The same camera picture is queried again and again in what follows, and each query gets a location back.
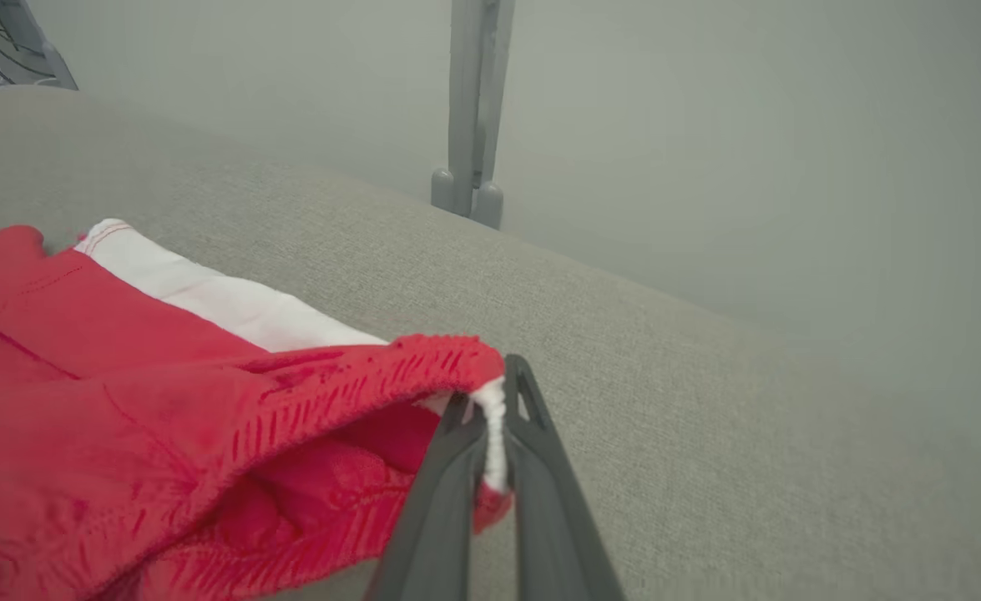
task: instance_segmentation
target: white fabric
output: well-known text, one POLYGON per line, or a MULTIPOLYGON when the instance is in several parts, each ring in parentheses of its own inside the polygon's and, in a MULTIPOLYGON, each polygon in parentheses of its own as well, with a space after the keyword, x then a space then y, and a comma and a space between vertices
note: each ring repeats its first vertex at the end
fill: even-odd
MULTIPOLYGON (((104 220, 74 250, 90 256, 112 275, 140 292, 185 309, 266 351, 316 346, 386 345, 316 311, 289 294, 208 269, 142 236, 126 221, 104 220)), ((483 481, 495 491, 507 488, 502 430, 504 379, 490 381, 471 395, 487 419, 487 460, 483 481)), ((425 403, 441 414, 444 399, 425 403)))

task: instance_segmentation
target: red object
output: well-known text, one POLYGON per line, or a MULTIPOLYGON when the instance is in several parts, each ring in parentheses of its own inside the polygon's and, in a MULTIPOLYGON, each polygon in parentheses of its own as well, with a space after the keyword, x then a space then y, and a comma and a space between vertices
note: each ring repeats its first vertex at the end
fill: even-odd
MULTIPOLYGON (((0 231, 0 598, 247 598, 378 556, 476 338, 269 354, 0 231)), ((497 520, 508 499, 480 499, 497 520)))

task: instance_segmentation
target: red fabric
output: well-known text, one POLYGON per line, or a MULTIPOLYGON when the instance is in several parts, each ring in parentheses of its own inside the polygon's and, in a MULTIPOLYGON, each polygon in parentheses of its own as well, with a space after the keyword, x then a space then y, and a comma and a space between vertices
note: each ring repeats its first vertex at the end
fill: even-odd
POLYGON ((0 231, 5 600, 247 598, 378 556, 437 425, 411 401, 504 371, 467 337, 269 354, 40 242, 0 231))

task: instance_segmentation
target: gray fabric surface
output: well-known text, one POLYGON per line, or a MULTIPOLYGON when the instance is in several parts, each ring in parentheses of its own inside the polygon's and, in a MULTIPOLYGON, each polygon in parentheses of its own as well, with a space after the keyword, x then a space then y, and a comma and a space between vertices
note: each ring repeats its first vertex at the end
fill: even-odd
MULTIPOLYGON (((632 600, 981 600, 981 453, 923 399, 344 176, 86 95, 0 90, 0 228, 36 225, 56 250, 104 217, 382 337, 466 331, 524 354, 632 600)), ((475 543, 476 600, 513 598, 512 536, 509 520, 475 543)), ((356 600, 371 571, 279 598, 356 600)))

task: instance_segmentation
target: stitching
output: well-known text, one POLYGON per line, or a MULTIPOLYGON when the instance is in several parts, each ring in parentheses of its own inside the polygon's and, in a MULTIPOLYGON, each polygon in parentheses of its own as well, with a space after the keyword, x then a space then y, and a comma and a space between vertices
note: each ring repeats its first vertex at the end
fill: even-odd
POLYGON ((97 250, 97 244, 104 242, 104 239, 106 239, 106 237, 113 235, 115 232, 121 232, 123 230, 132 230, 132 229, 133 228, 131 228, 130 225, 127 224, 112 225, 112 228, 109 228, 108 231, 105 231, 104 234, 99 237, 99 239, 94 240, 93 246, 90 247, 89 250, 86 250, 86 255, 93 256, 94 251, 97 250))
POLYGON ((8 305, 12 304, 12 301, 13 300, 16 300, 16 298, 18 298, 20 296, 26 296, 26 295, 31 294, 33 292, 39 292, 40 290, 44 290, 44 289, 48 288, 51 285, 57 284, 59 281, 63 280, 63 278, 66 278, 67 276, 69 276, 71 274, 74 274, 74 273, 77 273, 77 271, 81 271, 81 270, 82 270, 82 267, 74 267, 73 270, 67 271, 67 273, 62 274, 59 277, 56 277, 54 279, 51 279, 51 280, 49 280, 47 282, 44 282, 44 284, 41 284, 41 285, 36 285, 36 284, 39 284, 39 282, 41 282, 44 279, 48 278, 48 276, 43 276, 43 277, 40 277, 40 278, 38 278, 38 279, 36 279, 34 281, 28 282, 28 284, 26 284, 25 286, 36 285, 35 288, 24 288, 23 290, 20 290, 20 292, 18 292, 16 294, 13 294, 13 295, 11 295, 11 296, 9 296, 7 298, 5 298, 4 303, 2 303, 1 304, 1 307, 0 307, 0 316, 1 315, 4 315, 4 312, 5 311, 8 311, 8 305))
POLYGON ((74 248, 78 248, 79 246, 83 248, 89 248, 89 245, 91 245, 94 242, 94 240, 97 239, 97 236, 100 235, 100 232, 93 231, 93 229, 96 227, 97 225, 94 225, 93 228, 89 228, 89 232, 86 232, 85 237, 79 240, 78 243, 74 245, 74 248))
POLYGON ((111 224, 109 225, 109 227, 106 227, 103 230, 94 233, 94 235, 89 236, 89 238, 85 240, 86 254, 88 255, 90 252, 90 248, 92 248, 94 244, 97 243, 97 240, 100 240, 100 236, 105 235, 105 233, 108 233, 109 230, 111 230, 112 228, 117 228, 120 225, 121 224, 111 224))

